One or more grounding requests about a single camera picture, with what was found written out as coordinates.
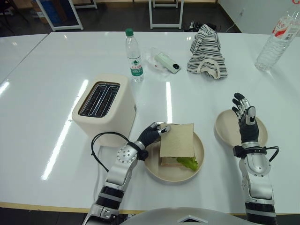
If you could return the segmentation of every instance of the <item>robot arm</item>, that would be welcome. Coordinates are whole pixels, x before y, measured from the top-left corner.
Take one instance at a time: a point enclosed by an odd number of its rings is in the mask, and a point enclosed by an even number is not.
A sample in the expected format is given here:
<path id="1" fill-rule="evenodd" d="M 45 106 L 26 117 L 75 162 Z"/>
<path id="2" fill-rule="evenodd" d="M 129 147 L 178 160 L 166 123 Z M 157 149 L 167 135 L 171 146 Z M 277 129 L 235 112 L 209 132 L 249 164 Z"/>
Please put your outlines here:
<path id="1" fill-rule="evenodd" d="M 232 110 L 239 119 L 242 146 L 235 146 L 233 153 L 240 158 L 239 167 L 242 172 L 242 189 L 246 204 L 247 220 L 264 225 L 275 225 L 274 195 L 269 179 L 270 161 L 274 156 L 266 158 L 266 147 L 258 143 L 258 125 L 255 118 L 255 108 L 239 93 L 234 94 Z"/>
<path id="2" fill-rule="evenodd" d="M 118 151 L 116 161 L 108 172 L 106 182 L 82 225 L 93 220 L 97 220 L 99 225 L 108 224 L 118 216 L 119 206 L 137 160 L 144 161 L 148 157 L 146 147 L 171 129 L 170 126 L 159 129 L 160 124 L 162 122 L 152 123 L 141 133 L 136 142 L 128 142 L 125 147 Z"/>

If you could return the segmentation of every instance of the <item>striped fabric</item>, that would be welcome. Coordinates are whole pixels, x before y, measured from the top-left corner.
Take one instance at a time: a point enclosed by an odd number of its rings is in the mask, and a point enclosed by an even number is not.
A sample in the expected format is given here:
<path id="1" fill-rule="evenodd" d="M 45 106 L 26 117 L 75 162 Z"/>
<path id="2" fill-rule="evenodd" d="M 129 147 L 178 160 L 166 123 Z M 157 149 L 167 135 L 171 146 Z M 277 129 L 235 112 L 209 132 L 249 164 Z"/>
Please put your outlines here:
<path id="1" fill-rule="evenodd" d="M 228 76 L 224 58 L 220 52 L 221 44 L 217 33 L 206 24 L 203 25 L 191 46 L 192 57 L 187 63 L 191 73 L 207 72 L 215 79 Z"/>

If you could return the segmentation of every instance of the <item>empty plate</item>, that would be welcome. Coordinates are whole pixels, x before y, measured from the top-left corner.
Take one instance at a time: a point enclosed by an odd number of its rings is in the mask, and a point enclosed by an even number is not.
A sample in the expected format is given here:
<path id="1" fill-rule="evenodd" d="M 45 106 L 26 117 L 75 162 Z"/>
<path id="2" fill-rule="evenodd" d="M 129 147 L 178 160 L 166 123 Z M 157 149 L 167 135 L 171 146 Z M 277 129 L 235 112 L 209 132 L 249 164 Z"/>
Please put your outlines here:
<path id="1" fill-rule="evenodd" d="M 259 129 L 259 145 L 265 146 L 268 140 L 267 129 L 258 117 L 256 117 L 256 122 Z M 238 118 L 232 110 L 226 110 L 218 115 L 215 130 L 219 137 L 230 146 L 241 145 Z"/>
<path id="2" fill-rule="evenodd" d="M 149 157 L 145 160 L 145 165 L 148 171 L 155 177 L 168 182 L 182 182 L 195 176 L 203 163 L 204 148 L 200 138 L 194 133 L 194 150 L 196 161 L 198 162 L 198 169 L 194 172 L 182 165 L 161 165 L 161 158 L 159 157 L 160 141 L 153 143 L 147 147 Z"/>

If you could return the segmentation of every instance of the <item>plastic bottle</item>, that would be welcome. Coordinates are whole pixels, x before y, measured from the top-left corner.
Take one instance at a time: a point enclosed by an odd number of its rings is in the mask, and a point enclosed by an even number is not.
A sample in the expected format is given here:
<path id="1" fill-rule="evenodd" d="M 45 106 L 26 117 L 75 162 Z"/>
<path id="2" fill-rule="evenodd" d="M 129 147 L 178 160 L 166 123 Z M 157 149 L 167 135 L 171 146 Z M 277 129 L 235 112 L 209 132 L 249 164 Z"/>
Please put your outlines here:
<path id="1" fill-rule="evenodd" d="M 300 30 L 300 1 L 292 0 L 294 5 L 282 16 L 261 53 L 255 66 L 260 70 L 269 70 L 279 60 Z"/>
<path id="2" fill-rule="evenodd" d="M 130 71 L 135 82 L 140 82 L 144 79 L 141 52 L 136 38 L 133 36 L 133 30 L 128 28 L 126 33 L 126 53 L 130 64 Z"/>

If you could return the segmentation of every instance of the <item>floor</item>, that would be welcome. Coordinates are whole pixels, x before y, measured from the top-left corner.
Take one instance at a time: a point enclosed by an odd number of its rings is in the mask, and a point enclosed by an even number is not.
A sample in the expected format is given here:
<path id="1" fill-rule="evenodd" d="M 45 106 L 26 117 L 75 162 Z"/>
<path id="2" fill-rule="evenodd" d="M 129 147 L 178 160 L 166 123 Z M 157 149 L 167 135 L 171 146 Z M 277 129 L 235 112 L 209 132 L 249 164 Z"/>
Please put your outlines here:
<path id="1" fill-rule="evenodd" d="M 47 212 L 0 208 L 2 225 L 81 225 L 86 213 Z M 278 225 L 299 225 L 300 214 L 277 215 Z"/>
<path id="2" fill-rule="evenodd" d="M 131 27 L 134 31 L 177 31 L 183 32 L 192 20 L 199 23 L 211 23 L 216 25 L 218 32 L 225 32 L 232 26 L 232 21 L 223 12 L 219 5 L 185 3 L 183 11 L 183 29 L 150 29 L 148 3 L 106 3 L 98 4 L 98 9 L 78 9 L 78 15 L 84 27 L 84 31 L 124 31 Z M 22 10 L 21 13 L 29 20 L 24 21 L 18 14 L 7 16 L 13 33 L 0 26 L 0 37 L 13 35 L 29 35 L 50 33 L 52 30 L 48 24 L 42 24 L 39 19 L 34 19 L 30 10 Z M 179 9 L 157 8 L 153 10 L 154 23 L 178 23 Z M 229 32 L 239 32 L 233 27 Z M 2 225 L 80 225 L 85 213 L 30 211 L 0 208 L 0 224 Z M 278 224 L 299 224 L 298 215 L 279 215 Z"/>
<path id="3" fill-rule="evenodd" d="M 192 20 L 199 23 L 212 23 L 217 26 L 217 31 L 225 32 L 232 26 L 232 21 L 223 13 L 218 4 L 185 3 L 183 10 L 183 29 L 154 28 L 150 29 L 149 6 L 147 2 L 136 3 L 103 3 L 98 4 L 98 9 L 84 8 L 77 10 L 84 31 L 124 31 L 131 27 L 135 31 L 173 31 L 182 32 L 188 29 Z M 39 18 L 33 18 L 30 10 L 21 13 L 29 20 L 27 23 L 18 14 L 8 15 L 7 19 L 14 33 L 0 27 L 0 37 L 13 35 L 42 34 L 52 32 L 48 24 L 41 23 Z M 153 9 L 153 23 L 178 23 L 180 9 L 173 7 Z M 229 32 L 239 32 L 232 28 Z"/>

